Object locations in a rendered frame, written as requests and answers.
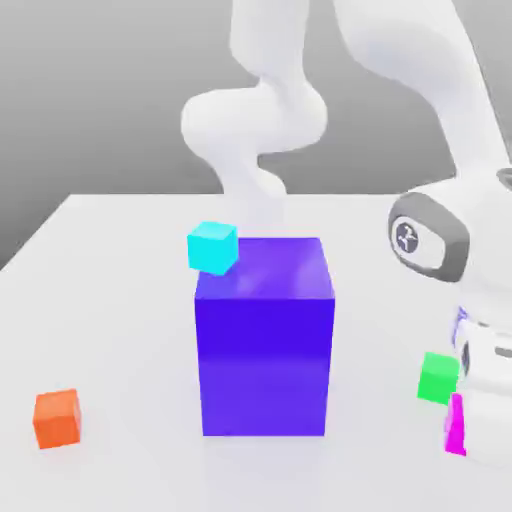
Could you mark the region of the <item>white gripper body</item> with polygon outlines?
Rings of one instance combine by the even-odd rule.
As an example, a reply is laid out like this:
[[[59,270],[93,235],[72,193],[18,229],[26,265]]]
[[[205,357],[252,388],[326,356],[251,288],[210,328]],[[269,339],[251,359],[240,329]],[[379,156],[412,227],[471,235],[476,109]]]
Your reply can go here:
[[[467,455],[485,465],[512,468],[512,336],[463,320],[456,349]]]

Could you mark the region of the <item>small magenta cube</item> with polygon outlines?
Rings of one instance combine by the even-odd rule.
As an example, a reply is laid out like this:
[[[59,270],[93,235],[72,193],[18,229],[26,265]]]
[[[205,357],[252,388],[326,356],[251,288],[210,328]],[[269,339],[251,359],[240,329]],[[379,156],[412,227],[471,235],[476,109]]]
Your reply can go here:
[[[464,446],[465,422],[463,414],[463,397],[453,393],[448,403],[447,416],[444,423],[444,448],[448,453],[465,456]]]

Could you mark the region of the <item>small green cube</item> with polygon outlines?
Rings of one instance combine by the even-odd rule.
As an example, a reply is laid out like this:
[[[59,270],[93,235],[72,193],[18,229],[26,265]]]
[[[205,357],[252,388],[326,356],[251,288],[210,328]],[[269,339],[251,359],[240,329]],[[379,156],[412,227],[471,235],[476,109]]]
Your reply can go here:
[[[424,355],[417,397],[422,400],[447,405],[456,391],[460,363],[453,356],[426,352]]]

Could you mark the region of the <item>small cyan cube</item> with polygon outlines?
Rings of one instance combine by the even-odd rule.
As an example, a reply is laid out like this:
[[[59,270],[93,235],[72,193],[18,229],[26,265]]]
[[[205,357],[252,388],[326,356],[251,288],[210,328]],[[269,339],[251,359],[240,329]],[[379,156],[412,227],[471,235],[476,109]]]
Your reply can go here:
[[[187,235],[189,267],[213,275],[224,275],[239,258],[237,227],[203,221]]]

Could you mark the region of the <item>small orange cube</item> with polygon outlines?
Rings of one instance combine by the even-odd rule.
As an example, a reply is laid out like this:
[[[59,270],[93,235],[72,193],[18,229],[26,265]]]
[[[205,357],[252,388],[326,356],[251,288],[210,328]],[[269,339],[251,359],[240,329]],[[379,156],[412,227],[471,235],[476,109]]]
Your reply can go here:
[[[32,423],[40,449],[79,443],[82,415],[77,390],[37,395]]]

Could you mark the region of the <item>large blue box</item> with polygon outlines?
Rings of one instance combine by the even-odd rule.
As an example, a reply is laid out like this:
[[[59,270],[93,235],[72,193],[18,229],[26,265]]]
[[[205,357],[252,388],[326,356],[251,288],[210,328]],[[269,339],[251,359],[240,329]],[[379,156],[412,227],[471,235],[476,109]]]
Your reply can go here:
[[[241,239],[194,306],[204,435],[324,435],[335,292],[319,239]]]

